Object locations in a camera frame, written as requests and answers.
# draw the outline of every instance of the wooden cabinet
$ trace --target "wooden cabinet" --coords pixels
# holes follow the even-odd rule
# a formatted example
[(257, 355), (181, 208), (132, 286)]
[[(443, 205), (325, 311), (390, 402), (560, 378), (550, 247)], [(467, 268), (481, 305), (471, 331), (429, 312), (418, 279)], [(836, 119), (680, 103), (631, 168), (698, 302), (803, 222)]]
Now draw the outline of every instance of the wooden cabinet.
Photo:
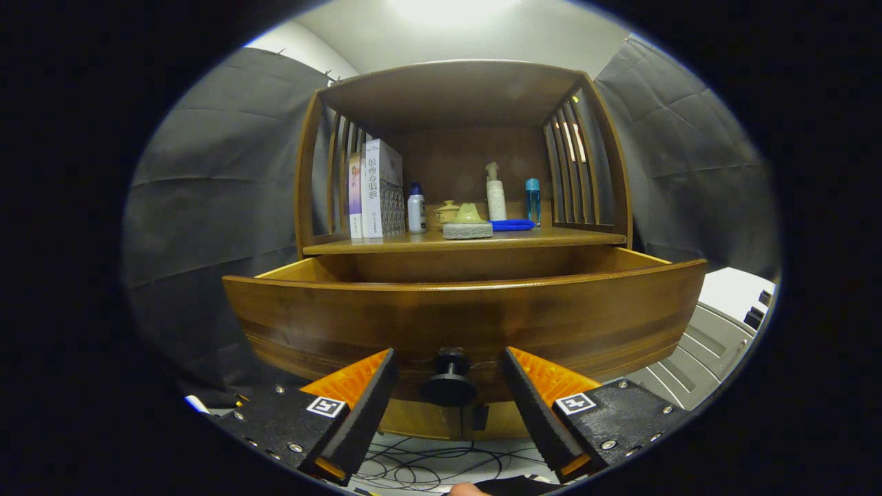
[[(328, 109), (331, 142), (317, 160)], [(393, 347), (400, 383), (381, 429), (486, 439), (523, 433), (497, 365), (506, 345), (596, 380), (676, 347), (706, 262), (670, 264), (630, 250), (624, 161), (584, 72), (508, 61), (418, 64), (318, 90), (307, 114), (295, 171), (302, 259), (224, 278), (268, 363), (318, 379)], [(427, 210), (454, 199), (476, 203), (487, 218), (483, 166), (495, 161), (509, 217), (523, 217), (524, 182), (539, 178), (542, 227), (452, 241), (430, 216), (425, 234), (349, 239), (346, 167), (366, 133), (401, 153), (405, 182), (422, 184)], [(318, 193), (326, 201), (315, 202)], [(417, 389), (444, 346), (461, 346), (475, 363), (468, 376), (477, 401), (491, 405), (484, 433), (462, 422), (467, 409), (420, 402)]]

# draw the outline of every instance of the gray backdrop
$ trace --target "gray backdrop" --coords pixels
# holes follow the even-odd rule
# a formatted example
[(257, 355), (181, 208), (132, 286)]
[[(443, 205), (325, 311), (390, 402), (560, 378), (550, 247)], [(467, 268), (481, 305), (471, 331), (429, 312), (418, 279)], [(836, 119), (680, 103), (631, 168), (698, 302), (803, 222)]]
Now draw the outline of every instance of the gray backdrop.
[(305, 64), (241, 49), (169, 112), (132, 179), (123, 280), (135, 317), (184, 392), (209, 405), (291, 379), (254, 356), (221, 277), (296, 260), (295, 157), (326, 84)]
[(692, 72), (632, 35), (595, 80), (622, 140), (646, 253), (774, 279), (772, 168)]

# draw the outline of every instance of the white bottle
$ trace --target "white bottle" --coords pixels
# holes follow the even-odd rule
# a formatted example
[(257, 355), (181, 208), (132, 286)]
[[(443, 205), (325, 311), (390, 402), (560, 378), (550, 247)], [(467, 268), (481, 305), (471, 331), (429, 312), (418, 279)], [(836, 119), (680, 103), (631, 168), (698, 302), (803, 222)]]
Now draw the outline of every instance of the white bottle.
[(487, 170), (487, 209), (490, 211), (491, 221), (504, 221), (508, 219), (505, 212), (505, 192), (502, 189), (502, 181), (497, 181), (499, 166), (496, 162), (488, 163)]
[(426, 232), (426, 199), (422, 196), (419, 183), (410, 184), (410, 197), (407, 198), (407, 230), (413, 234)]

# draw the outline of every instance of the open drawer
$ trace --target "open drawer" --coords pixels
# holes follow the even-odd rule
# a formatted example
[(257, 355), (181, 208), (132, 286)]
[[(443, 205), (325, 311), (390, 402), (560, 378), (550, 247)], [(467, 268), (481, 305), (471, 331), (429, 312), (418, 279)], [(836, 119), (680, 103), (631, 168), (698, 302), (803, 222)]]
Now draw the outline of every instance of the open drawer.
[(257, 355), (315, 380), (393, 347), (393, 398), (420, 401), (444, 346), (473, 362), (478, 402), (510, 401), (497, 365), (514, 346), (596, 380), (673, 352), (706, 262), (670, 264), (605, 245), (350, 253), (223, 278)]

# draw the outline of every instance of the drawer knob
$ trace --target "drawer knob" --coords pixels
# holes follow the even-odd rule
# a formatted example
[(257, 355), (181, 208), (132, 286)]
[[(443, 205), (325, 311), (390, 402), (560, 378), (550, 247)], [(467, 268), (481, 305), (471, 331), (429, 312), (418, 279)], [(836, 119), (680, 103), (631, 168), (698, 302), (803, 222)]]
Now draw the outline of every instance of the drawer knob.
[(422, 383), (420, 396), (439, 407), (461, 407), (471, 403), (478, 388), (466, 377), (471, 363), (462, 348), (442, 348), (435, 358), (437, 375)]

